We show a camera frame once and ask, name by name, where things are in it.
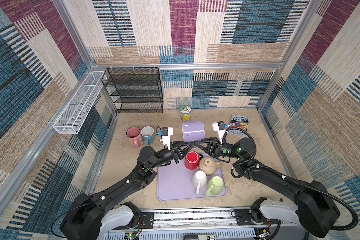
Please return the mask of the lavender mug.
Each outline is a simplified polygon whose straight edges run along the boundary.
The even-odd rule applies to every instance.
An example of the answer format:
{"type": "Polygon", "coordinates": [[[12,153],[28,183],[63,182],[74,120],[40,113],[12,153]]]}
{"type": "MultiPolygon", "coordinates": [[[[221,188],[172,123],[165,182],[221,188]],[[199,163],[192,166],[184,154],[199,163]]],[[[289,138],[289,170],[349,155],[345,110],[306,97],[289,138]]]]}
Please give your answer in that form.
{"type": "Polygon", "coordinates": [[[182,133],[183,140],[186,143],[200,141],[206,137],[202,121],[183,122],[182,133]]]}

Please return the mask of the blue flowered mug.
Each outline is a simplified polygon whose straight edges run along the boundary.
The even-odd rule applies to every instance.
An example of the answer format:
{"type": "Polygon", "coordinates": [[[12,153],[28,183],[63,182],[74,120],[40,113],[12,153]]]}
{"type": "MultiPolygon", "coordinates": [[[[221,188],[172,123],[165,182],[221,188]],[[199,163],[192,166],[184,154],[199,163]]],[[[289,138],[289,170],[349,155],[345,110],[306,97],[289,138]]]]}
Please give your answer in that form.
{"type": "Polygon", "coordinates": [[[141,130],[141,135],[145,141],[145,144],[151,145],[155,140],[155,130],[151,126],[146,126],[141,130]]]}

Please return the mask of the pink patterned mug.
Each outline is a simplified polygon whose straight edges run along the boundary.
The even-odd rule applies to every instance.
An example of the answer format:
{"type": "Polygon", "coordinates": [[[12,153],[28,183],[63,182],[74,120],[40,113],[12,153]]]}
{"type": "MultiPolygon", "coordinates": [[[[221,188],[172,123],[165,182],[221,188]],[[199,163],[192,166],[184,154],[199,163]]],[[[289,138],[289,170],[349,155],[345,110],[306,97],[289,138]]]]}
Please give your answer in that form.
{"type": "Polygon", "coordinates": [[[130,127],[126,135],[134,147],[140,147],[144,143],[141,130],[138,127],[130,127]]]}

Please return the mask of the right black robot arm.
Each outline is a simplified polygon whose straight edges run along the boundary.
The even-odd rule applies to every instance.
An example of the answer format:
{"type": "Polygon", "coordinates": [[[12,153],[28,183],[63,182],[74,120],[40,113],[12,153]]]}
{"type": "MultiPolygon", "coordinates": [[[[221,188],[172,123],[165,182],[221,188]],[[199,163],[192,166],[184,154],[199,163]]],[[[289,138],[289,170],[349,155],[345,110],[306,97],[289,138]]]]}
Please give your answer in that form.
{"type": "Polygon", "coordinates": [[[340,199],[328,193],[323,184],[300,181],[286,176],[255,159],[257,147],[252,138],[242,138],[235,144],[217,138],[208,138],[193,144],[209,156],[218,159],[236,159],[231,169],[235,179],[247,178],[262,183],[293,202],[291,207],[281,201],[265,197],[257,199],[248,211],[252,222],[263,224],[271,219],[300,224],[310,234],[323,238],[330,230],[343,230],[335,226],[341,213],[336,206],[340,199]]]}

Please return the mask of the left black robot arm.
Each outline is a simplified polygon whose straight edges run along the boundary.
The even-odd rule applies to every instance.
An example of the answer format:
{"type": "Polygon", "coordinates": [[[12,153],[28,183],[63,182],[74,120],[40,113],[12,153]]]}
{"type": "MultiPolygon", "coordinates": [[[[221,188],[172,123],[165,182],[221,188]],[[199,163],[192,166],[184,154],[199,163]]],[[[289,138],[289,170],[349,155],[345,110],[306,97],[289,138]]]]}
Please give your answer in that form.
{"type": "Polygon", "coordinates": [[[75,198],[64,215],[60,231],[68,240],[99,240],[113,228],[136,225],[139,208],[131,202],[115,206],[149,185],[157,175],[154,168],[171,161],[179,162],[194,146],[195,143],[176,141],[158,152],[151,146],[143,147],[136,166],[124,179],[96,194],[75,198]]]}

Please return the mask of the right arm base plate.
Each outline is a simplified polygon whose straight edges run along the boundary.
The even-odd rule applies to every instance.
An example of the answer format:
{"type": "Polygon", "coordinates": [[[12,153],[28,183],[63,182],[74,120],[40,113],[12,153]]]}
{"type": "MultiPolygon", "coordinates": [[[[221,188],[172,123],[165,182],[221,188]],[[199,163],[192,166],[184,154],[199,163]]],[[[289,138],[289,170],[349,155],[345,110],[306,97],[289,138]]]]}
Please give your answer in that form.
{"type": "Polygon", "coordinates": [[[231,216],[236,219],[239,226],[256,226],[256,225],[276,225],[278,220],[266,219],[258,210],[234,209],[231,211],[231,216]]]}

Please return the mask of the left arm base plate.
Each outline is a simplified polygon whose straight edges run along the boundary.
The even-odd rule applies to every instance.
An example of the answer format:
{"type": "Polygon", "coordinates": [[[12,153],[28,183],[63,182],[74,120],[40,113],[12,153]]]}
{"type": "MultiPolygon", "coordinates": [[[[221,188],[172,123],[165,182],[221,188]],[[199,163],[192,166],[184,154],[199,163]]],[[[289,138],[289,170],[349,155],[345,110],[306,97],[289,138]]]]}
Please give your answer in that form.
{"type": "Polygon", "coordinates": [[[134,230],[152,229],[154,225],[154,212],[141,212],[133,218],[132,227],[134,230]]]}

